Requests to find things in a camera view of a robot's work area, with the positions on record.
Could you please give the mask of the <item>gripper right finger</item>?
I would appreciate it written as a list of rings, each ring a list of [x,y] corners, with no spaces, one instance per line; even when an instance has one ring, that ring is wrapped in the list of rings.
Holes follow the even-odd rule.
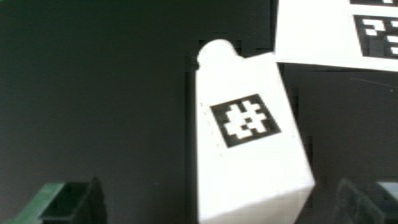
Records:
[[[342,180],[333,224],[398,224],[398,181]]]

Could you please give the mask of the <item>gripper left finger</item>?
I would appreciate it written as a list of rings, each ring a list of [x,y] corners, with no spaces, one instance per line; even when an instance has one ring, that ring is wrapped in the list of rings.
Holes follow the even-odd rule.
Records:
[[[107,224],[100,179],[47,183],[8,224]]]

